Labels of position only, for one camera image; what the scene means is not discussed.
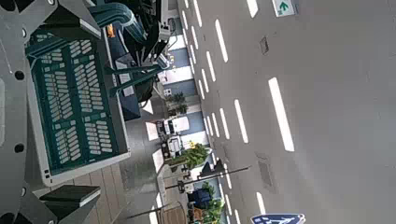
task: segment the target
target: sign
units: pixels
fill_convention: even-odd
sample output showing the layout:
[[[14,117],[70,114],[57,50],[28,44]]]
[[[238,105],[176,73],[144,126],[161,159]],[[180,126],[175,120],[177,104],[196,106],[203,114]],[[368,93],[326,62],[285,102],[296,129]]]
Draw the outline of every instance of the sign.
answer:
[[[304,224],[303,214],[266,214],[253,217],[253,224]]]
[[[294,5],[292,0],[273,0],[274,10],[277,17],[294,15]]]

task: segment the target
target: tiled floor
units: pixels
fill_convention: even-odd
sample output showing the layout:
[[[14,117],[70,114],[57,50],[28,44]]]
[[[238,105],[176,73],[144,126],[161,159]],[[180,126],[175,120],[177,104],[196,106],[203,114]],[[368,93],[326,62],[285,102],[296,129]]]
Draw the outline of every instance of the tiled floor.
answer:
[[[149,216],[127,220],[128,216],[157,207],[156,168],[153,153],[160,140],[149,141],[146,122],[163,118],[163,103],[159,97],[151,98],[153,114],[141,110],[142,118],[126,122],[132,157],[88,175],[62,183],[62,185],[93,185],[101,187],[101,197],[85,220],[85,224],[149,223]],[[41,196],[51,190],[35,192]]]

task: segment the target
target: fluorescent light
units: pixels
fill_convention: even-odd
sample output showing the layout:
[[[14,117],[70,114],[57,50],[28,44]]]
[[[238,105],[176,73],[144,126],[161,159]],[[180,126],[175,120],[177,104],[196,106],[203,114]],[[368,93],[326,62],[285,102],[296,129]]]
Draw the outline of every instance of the fluorescent light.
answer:
[[[235,219],[236,219],[236,223],[241,224],[241,220],[239,219],[239,213],[238,210],[235,209]]]
[[[222,190],[222,185],[220,183],[219,183],[219,189],[220,189],[221,199],[224,200],[224,192]]]
[[[148,214],[149,223],[150,224],[158,224],[157,214],[155,212],[150,212]]]
[[[157,194],[157,198],[155,199],[157,201],[157,206],[160,208],[163,206],[163,200],[161,199],[161,194]]]
[[[204,68],[201,70],[201,72],[202,72],[202,78],[204,79],[205,90],[206,92],[209,92],[209,86],[207,85],[206,73]]]
[[[192,60],[194,61],[194,63],[197,63],[197,59],[195,58],[194,48],[192,47],[192,45],[190,45],[190,50],[191,50]]]
[[[199,84],[199,90],[201,92],[201,97],[204,100],[205,99],[205,93],[204,93],[204,88],[202,87],[201,79],[198,80],[198,84]]]
[[[257,196],[257,202],[259,203],[259,207],[260,207],[260,214],[264,215],[265,214],[265,205],[264,205],[264,200],[262,199],[262,195],[259,192],[257,192],[256,196]]]
[[[227,120],[225,119],[224,110],[222,108],[220,109],[220,115],[221,115],[221,120],[223,122],[225,138],[230,139],[230,132],[228,132]]]
[[[206,121],[206,119],[204,119],[204,124],[205,124],[205,131],[206,131],[206,134],[209,135],[209,128],[207,127],[207,121]]]
[[[186,30],[189,30],[189,25],[187,24],[186,13],[184,12],[184,10],[181,11],[181,14],[183,15],[184,28],[186,28]]]
[[[193,26],[191,27],[191,32],[192,32],[192,38],[194,38],[195,48],[198,49],[198,40]]]
[[[202,27],[201,12],[199,10],[197,0],[194,0],[194,6],[195,6],[195,13],[197,14],[197,20],[198,20],[199,27]]]
[[[239,104],[239,100],[235,100],[235,110],[236,116],[238,117],[239,121],[239,128],[241,129],[242,138],[244,139],[245,143],[248,143],[248,134],[247,129],[245,127],[244,117],[242,116],[241,105]]]
[[[229,189],[232,189],[232,188],[233,188],[233,185],[232,185],[232,183],[231,183],[230,175],[228,174],[228,166],[227,166],[227,163],[224,163],[223,166],[224,166],[224,169],[225,169],[225,176],[226,176],[226,178],[227,178],[228,188],[229,188]]]
[[[257,6],[256,0],[247,0],[248,11],[250,12],[251,18],[256,16],[257,12],[259,11],[259,7]]]
[[[227,203],[228,213],[230,216],[233,215],[233,209],[231,208],[230,199],[228,198],[228,194],[225,195],[225,202]]]
[[[282,134],[285,150],[294,151],[293,139],[291,138],[288,119],[286,118],[285,106],[283,105],[282,96],[280,95],[279,85],[276,77],[268,81],[270,85],[271,95],[273,97],[277,122],[279,123],[280,133]]]
[[[216,120],[216,115],[215,115],[215,113],[212,113],[212,119],[213,119],[213,124],[215,125],[216,136],[217,136],[217,137],[220,137],[218,121]]]
[[[190,58],[190,67],[193,74],[195,74],[194,64],[192,63],[192,59]]]
[[[228,168],[227,163],[223,163],[223,167],[224,167],[224,170],[225,170],[224,172],[227,174],[227,168]],[[220,176],[221,176],[221,178],[224,177],[223,172],[220,173]]]
[[[186,42],[186,46],[189,44],[189,41],[187,40],[187,35],[186,35],[186,30],[183,28],[183,36],[184,36],[184,42]]]
[[[210,57],[210,52],[206,52],[207,64],[209,64],[210,75],[212,76],[212,80],[216,81],[215,69],[213,69],[212,58]]]
[[[224,38],[223,38],[223,35],[222,35],[222,31],[221,31],[221,26],[220,26],[219,20],[215,21],[215,26],[216,26],[216,31],[218,32],[218,38],[219,38],[219,44],[220,44],[220,48],[221,48],[221,53],[223,55],[224,62],[227,63],[228,62],[228,54],[227,54],[227,49],[225,48]]]
[[[216,161],[216,156],[215,153],[211,153],[212,154],[212,160],[213,160],[213,164],[216,165],[217,161]]]
[[[212,123],[210,122],[210,117],[207,116],[207,124],[209,125],[209,131],[210,131],[210,135],[213,136],[213,129],[212,129]]]

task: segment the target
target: blue sign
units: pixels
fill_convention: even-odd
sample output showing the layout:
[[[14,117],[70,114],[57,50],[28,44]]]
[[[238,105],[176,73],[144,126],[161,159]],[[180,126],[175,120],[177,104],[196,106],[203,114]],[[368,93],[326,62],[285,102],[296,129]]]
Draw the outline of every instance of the blue sign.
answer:
[[[303,214],[267,214],[253,217],[253,224],[304,224]]]

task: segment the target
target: exit sign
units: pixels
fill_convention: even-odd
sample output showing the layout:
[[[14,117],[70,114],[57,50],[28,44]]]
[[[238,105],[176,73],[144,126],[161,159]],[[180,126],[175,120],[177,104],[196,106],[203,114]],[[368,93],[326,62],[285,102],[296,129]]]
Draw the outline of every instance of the exit sign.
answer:
[[[274,10],[277,17],[295,14],[294,4],[291,0],[273,0]]]

